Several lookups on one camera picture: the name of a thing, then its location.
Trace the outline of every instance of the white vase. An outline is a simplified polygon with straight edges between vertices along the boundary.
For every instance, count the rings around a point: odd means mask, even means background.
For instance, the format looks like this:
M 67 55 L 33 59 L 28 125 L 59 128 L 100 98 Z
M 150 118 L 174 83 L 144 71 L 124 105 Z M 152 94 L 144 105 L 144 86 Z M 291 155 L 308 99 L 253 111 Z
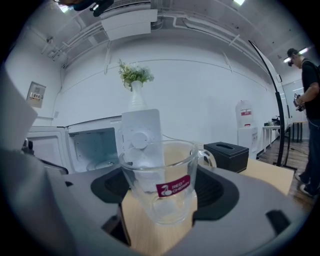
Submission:
M 131 99 L 128 107 L 128 111 L 139 111 L 139 110 L 146 110 L 148 106 L 144 100 L 142 95 L 142 82 L 140 81 L 133 81 L 131 83 L 132 92 L 131 92 Z

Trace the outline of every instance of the ceiling light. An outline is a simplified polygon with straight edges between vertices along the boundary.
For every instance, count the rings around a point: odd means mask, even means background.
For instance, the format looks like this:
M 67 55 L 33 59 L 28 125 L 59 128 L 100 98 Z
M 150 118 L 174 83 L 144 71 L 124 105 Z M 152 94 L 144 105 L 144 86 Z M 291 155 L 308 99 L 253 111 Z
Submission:
M 287 63 L 287 62 L 289 62 L 289 61 L 291 61 L 291 58 L 290 58 L 290 57 L 285 58 L 283 62 L 284 62 L 284 63 Z
M 241 6 L 245 0 L 233 0 L 233 1 L 235 1 L 238 5 Z
M 304 54 L 308 51 L 308 48 L 303 48 L 302 50 L 299 51 L 299 54 Z
M 69 7 L 66 6 L 66 5 L 59 5 L 59 8 L 60 8 L 60 10 L 61 10 L 63 13 L 65 13 L 66 11 L 69 10 Z

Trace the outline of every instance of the wall sign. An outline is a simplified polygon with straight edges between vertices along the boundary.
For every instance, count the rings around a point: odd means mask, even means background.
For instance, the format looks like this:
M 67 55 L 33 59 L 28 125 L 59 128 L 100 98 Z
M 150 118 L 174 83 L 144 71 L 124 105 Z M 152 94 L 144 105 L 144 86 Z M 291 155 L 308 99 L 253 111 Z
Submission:
M 36 82 L 31 82 L 26 101 L 31 107 L 41 108 L 46 87 Z

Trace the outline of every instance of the wooden board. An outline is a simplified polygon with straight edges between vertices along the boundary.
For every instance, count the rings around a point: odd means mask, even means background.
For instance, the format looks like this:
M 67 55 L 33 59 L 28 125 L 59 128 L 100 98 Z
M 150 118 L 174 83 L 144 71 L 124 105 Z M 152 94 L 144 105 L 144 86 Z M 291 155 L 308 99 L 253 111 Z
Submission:
M 292 170 L 253 159 L 248 159 L 247 168 L 241 174 L 263 180 L 285 195 L 288 195 L 294 177 Z
M 131 248 L 145 255 L 159 256 L 174 247 L 192 228 L 192 215 L 197 210 L 194 193 L 189 215 L 174 226 L 154 223 L 133 196 L 131 190 L 122 201 L 122 212 L 131 239 Z

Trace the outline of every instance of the gray machine surface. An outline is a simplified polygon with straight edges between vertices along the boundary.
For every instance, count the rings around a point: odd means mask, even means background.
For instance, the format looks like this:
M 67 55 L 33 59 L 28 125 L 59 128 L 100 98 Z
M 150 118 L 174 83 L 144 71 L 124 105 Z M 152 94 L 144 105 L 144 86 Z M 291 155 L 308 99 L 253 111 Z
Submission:
M 32 156 L 0 153 L 8 159 L 1 163 L 0 175 L 9 205 L 36 240 L 60 255 L 139 255 L 102 230 L 119 205 L 104 203 L 90 189 L 94 179 L 118 166 L 61 175 Z M 237 205 L 219 220 L 197 220 L 166 255 L 247 254 L 277 237 L 268 211 L 282 210 L 291 222 L 286 230 L 304 220 L 302 210 L 270 184 L 223 169 L 213 172 L 237 186 Z M 67 187 L 65 181 L 73 185 Z

